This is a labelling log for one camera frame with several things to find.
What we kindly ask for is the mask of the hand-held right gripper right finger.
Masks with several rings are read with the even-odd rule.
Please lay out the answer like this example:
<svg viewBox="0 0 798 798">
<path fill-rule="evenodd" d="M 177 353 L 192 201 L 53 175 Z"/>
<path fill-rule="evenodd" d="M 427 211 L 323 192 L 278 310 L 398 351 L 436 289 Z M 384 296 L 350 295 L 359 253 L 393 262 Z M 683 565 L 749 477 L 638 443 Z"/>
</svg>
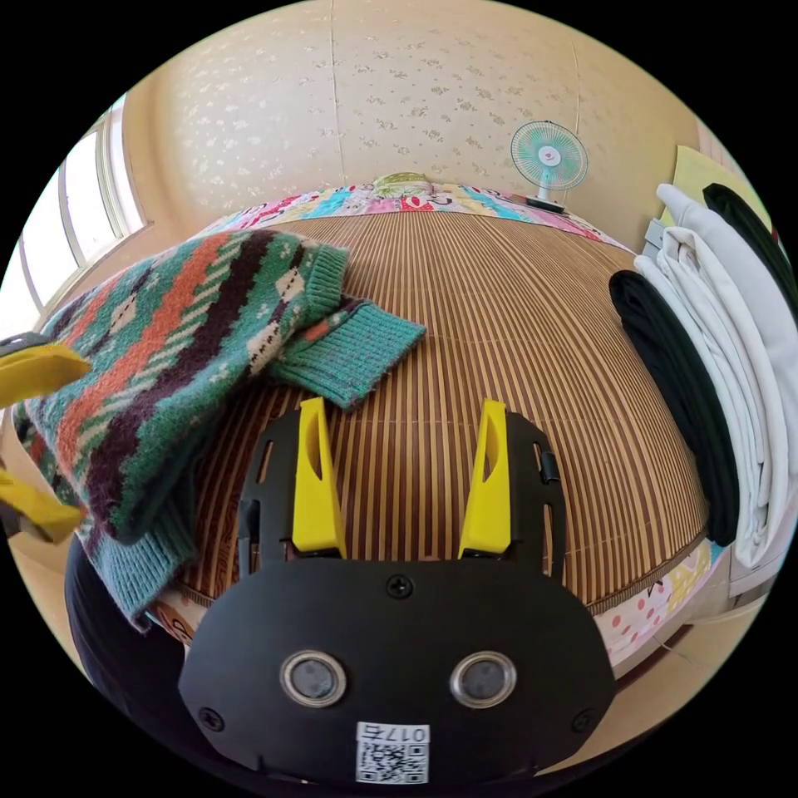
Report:
<svg viewBox="0 0 798 798">
<path fill-rule="evenodd" d="M 486 400 L 480 417 L 458 558 L 500 558 L 510 542 L 507 411 L 503 403 Z"/>
</svg>

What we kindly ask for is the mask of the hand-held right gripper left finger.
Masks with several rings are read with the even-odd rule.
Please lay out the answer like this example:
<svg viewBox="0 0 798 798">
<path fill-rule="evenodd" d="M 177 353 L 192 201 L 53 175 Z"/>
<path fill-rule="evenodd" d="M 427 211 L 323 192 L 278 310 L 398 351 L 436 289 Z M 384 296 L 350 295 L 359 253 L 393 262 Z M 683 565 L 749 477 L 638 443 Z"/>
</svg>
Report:
<svg viewBox="0 0 798 798">
<path fill-rule="evenodd" d="M 292 544 L 302 556 L 345 556 L 347 544 L 322 397 L 298 416 Z"/>
</svg>

